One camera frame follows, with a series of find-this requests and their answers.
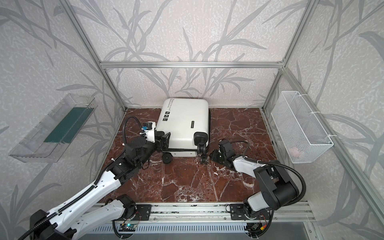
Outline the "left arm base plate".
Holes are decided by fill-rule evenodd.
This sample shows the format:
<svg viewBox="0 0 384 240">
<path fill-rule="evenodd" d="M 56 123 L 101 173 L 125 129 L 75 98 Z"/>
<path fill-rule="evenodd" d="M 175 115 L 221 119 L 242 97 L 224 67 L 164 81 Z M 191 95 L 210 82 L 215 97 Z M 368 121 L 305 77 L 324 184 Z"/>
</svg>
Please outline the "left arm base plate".
<svg viewBox="0 0 384 240">
<path fill-rule="evenodd" d="M 150 204 L 138 204 L 136 205 L 136 211 L 129 218 L 130 221 L 148 221 L 150 219 L 152 205 Z"/>
</svg>

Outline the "white hard-shell suitcase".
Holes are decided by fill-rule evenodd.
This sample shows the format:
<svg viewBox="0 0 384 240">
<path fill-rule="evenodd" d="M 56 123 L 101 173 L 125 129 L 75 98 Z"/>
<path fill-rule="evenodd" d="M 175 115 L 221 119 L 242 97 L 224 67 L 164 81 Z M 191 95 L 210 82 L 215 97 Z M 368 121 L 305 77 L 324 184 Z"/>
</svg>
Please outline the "white hard-shell suitcase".
<svg viewBox="0 0 384 240">
<path fill-rule="evenodd" d="M 204 99 L 169 98 L 163 103 L 156 125 L 157 136 L 163 144 L 162 161 L 173 158 L 201 157 L 208 162 L 211 114 Z"/>
</svg>

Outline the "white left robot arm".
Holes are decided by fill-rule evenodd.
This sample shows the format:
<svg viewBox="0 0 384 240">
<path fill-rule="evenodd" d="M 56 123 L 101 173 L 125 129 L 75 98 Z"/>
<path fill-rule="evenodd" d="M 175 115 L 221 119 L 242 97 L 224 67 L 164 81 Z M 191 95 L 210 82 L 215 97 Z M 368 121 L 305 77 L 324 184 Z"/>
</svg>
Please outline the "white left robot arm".
<svg viewBox="0 0 384 240">
<path fill-rule="evenodd" d="M 127 195 L 117 197 L 99 210 L 88 210 L 143 169 L 154 152 L 168 148 L 171 133 L 158 131 L 155 122 L 139 124 L 139 127 L 140 135 L 129 143 L 124 142 L 123 152 L 99 173 L 93 183 L 48 212 L 35 212 L 30 217 L 29 230 L 20 239 L 77 240 L 108 221 L 135 217 L 136 203 Z"/>
</svg>

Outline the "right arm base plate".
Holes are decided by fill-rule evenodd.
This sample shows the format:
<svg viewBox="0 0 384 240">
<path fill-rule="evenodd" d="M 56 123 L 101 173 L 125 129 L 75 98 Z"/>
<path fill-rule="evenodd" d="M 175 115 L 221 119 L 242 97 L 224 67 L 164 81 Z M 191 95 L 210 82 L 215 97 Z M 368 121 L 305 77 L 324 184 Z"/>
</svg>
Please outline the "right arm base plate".
<svg viewBox="0 0 384 240">
<path fill-rule="evenodd" d="M 267 221 L 271 217 L 271 212 L 266 209 L 255 212 L 244 204 L 229 204 L 226 206 L 226 211 L 234 221 Z"/>
</svg>

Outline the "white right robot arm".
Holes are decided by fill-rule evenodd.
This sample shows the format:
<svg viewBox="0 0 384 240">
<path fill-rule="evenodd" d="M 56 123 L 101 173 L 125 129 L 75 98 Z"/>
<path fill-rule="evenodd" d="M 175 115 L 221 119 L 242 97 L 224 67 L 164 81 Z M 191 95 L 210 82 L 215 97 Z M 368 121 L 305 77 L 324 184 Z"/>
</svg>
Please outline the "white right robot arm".
<svg viewBox="0 0 384 240">
<path fill-rule="evenodd" d="M 213 162 L 257 180 L 260 191 L 244 200 L 248 215 L 261 210 L 276 211 L 304 198 L 307 185 L 298 171 L 279 161 L 261 161 L 247 157 L 249 148 L 247 141 L 223 139 L 219 142 L 219 148 L 210 154 Z"/>
</svg>

